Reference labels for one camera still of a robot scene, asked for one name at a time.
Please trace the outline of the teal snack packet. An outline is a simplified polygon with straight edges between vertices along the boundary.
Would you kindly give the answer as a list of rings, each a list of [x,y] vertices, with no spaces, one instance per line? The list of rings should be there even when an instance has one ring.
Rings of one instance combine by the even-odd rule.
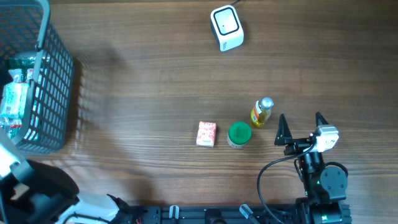
[[[13,81],[8,83],[3,89],[1,117],[22,120],[29,84],[25,82],[24,70],[22,68],[12,68],[8,72],[11,74]]]

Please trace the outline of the yellow liquid bottle silver cap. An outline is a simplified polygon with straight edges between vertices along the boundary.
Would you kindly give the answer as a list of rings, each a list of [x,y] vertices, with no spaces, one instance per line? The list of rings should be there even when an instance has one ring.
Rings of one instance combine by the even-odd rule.
[[[269,97],[255,102],[250,114],[251,123],[255,128],[261,128],[267,122],[271,116],[273,106],[274,102]]]

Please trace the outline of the green sponge package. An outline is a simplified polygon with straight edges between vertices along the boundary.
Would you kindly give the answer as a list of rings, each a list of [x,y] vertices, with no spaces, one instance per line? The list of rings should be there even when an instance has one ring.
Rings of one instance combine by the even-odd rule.
[[[35,68],[36,59],[37,52],[20,52],[18,54],[15,54],[15,56],[9,58],[6,62],[6,65],[8,69]]]

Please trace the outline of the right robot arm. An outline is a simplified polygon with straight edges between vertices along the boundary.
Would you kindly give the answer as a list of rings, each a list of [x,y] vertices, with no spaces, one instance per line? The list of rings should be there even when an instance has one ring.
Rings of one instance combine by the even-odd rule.
[[[337,128],[321,113],[315,114],[316,130],[307,138],[294,139],[282,114],[275,137],[276,146],[285,146],[284,154],[294,157],[295,168],[305,189],[305,198],[296,200],[300,223],[351,223],[346,199],[348,170],[338,162],[325,162],[322,154],[339,139]]]

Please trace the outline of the green lid jar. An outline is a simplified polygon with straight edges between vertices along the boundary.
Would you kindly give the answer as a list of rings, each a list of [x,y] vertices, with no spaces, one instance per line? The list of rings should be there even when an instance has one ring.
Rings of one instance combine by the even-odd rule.
[[[251,139],[252,130],[250,125],[238,121],[231,125],[228,130],[227,142],[235,149],[242,149]]]

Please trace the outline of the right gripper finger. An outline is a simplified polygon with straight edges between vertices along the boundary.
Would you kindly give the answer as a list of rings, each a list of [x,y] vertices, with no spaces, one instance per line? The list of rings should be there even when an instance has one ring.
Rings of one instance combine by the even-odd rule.
[[[275,136],[274,144],[276,146],[293,144],[292,134],[290,132],[289,125],[287,124],[284,114],[281,114],[279,116],[279,128]]]
[[[316,126],[329,125],[329,122],[323,117],[321,112],[315,113]]]

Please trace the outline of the orange small box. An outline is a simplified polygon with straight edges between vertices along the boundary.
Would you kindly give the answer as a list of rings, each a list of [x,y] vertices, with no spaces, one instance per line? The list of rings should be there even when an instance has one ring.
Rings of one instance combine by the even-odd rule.
[[[216,123],[200,121],[197,132],[197,146],[213,147],[215,145]]]

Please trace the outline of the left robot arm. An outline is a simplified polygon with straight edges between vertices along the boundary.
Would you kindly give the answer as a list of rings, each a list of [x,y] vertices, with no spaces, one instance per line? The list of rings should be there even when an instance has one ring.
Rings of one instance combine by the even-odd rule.
[[[134,223],[135,219],[120,198],[80,193],[63,170],[26,159],[1,131],[1,222]]]

